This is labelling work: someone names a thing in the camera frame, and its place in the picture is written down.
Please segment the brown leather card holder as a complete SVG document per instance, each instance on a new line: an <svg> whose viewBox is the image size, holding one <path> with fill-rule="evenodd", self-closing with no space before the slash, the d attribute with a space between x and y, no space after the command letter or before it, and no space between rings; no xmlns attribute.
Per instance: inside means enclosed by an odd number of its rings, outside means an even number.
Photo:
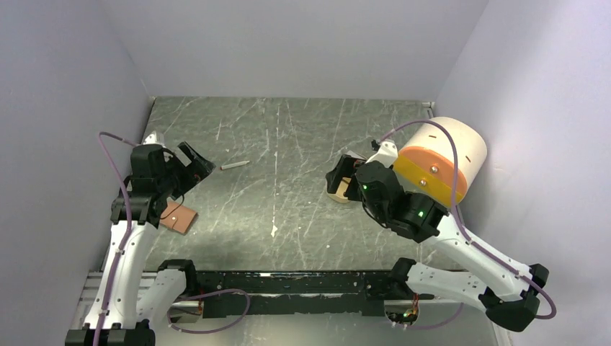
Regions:
<svg viewBox="0 0 611 346"><path fill-rule="evenodd" d="M160 224L171 231L186 234L196 217L195 210L170 200L160 217Z"/></svg>

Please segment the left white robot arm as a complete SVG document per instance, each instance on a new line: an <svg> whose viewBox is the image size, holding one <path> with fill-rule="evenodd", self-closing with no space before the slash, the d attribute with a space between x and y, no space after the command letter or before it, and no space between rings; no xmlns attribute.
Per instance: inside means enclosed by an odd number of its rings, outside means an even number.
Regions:
<svg viewBox="0 0 611 346"><path fill-rule="evenodd" d="M96 298L82 327L68 330L66 345L154 345L154 328L173 302L197 295L200 280L193 262L171 259L138 297L168 199L184 197L215 169L188 143L178 147L189 164L159 143L133 147L131 173L119 178L120 192L111 207L109 253Z"/></svg>

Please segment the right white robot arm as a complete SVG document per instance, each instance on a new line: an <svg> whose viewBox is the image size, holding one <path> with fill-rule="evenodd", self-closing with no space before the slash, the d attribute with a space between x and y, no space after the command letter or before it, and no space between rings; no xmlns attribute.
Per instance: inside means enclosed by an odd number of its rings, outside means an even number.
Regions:
<svg viewBox="0 0 611 346"><path fill-rule="evenodd" d="M540 290L549 276L545 266L513 260L469 230L460 230L446 207L425 194L405 191L393 169L379 161L367 163L344 154L325 180L331 195L346 182L344 196L360 202L382 228L439 250L463 268L441 270L402 257L388 281L396 298L449 298L483 311L490 321L513 332L524 331L538 317Z"/></svg>

